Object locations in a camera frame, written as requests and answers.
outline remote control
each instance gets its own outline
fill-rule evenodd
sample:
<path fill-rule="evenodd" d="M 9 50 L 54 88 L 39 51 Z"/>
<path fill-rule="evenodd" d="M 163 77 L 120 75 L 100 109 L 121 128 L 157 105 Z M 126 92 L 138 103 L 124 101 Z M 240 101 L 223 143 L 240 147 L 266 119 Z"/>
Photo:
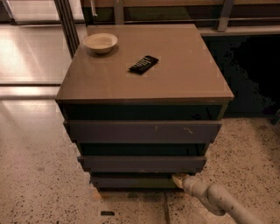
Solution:
<path fill-rule="evenodd" d="M 151 57 L 150 55 L 146 55 L 145 57 L 140 59 L 134 66 L 132 66 L 129 70 L 132 73 L 143 74 L 157 63 L 158 63 L 158 59 Z"/>

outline speckled floor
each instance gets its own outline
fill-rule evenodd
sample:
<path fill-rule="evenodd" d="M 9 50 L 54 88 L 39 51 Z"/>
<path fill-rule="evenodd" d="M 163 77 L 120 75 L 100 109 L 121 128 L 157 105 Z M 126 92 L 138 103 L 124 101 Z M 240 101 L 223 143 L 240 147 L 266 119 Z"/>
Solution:
<path fill-rule="evenodd" d="M 224 119 L 200 178 L 265 223 L 280 221 L 280 125 Z M 103 192 L 88 183 L 54 101 L 0 101 L 0 223 L 234 223 L 183 192 Z M 101 215 L 111 211 L 115 215 Z"/>

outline cabinet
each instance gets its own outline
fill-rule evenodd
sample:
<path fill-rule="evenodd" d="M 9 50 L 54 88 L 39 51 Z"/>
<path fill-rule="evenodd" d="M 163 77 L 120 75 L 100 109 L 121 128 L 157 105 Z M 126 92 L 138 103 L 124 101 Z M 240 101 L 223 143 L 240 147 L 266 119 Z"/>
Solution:
<path fill-rule="evenodd" d="M 81 44 L 56 102 L 78 160 L 97 188 L 174 188 L 176 172 L 201 172 L 234 96 L 193 24 L 89 26 L 118 44 Z M 129 67 L 159 62 L 143 75 Z"/>

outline beige bowl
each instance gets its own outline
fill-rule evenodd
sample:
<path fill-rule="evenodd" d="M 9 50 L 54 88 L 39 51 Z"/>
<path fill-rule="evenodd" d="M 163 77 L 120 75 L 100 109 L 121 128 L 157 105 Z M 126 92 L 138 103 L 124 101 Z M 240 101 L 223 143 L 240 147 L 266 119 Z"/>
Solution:
<path fill-rule="evenodd" d="M 117 37 L 110 33 L 96 33 L 88 36 L 84 45 L 93 53 L 109 53 L 117 43 Z"/>

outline wooden table top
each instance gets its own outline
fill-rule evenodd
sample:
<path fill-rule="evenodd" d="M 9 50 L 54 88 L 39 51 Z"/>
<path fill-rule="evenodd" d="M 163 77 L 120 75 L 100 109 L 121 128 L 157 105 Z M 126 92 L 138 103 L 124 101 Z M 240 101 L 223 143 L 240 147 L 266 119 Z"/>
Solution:
<path fill-rule="evenodd" d="M 193 24 L 89 26 L 87 35 L 112 33 L 118 43 L 98 55 L 80 44 L 57 102 L 226 102 L 234 98 Z M 143 75 L 129 68 L 143 56 L 159 62 Z"/>

